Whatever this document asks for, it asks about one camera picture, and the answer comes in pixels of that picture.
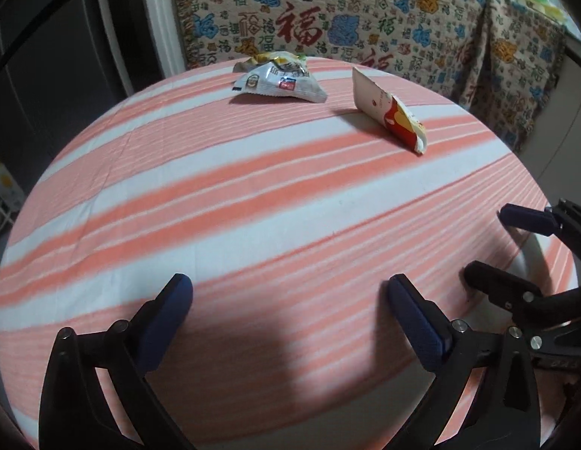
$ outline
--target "pink and white tablecloth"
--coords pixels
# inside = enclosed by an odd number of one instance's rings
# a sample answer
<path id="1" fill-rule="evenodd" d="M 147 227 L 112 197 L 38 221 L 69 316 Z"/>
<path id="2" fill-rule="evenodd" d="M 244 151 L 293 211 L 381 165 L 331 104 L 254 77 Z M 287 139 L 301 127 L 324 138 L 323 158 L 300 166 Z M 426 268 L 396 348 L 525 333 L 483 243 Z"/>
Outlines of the pink and white tablecloth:
<path id="1" fill-rule="evenodd" d="M 0 370 L 35 445 L 57 331 L 129 319 L 176 272 L 194 283 L 193 307 L 148 380 L 188 438 L 210 450 L 382 448 L 431 379 L 379 300 L 395 273 L 449 318 L 502 330 L 506 314 L 461 284 L 469 261 L 545 292 L 576 285 L 559 240 L 497 220 L 505 202 L 547 200 L 457 105 L 363 68 L 426 126 L 418 157 L 357 111 L 347 63 L 309 60 L 324 104 L 237 94 L 232 65 L 120 103 L 28 198 L 0 268 Z M 551 382 L 539 382 L 544 431 L 560 410 Z M 474 383 L 444 437 L 459 428 Z"/>

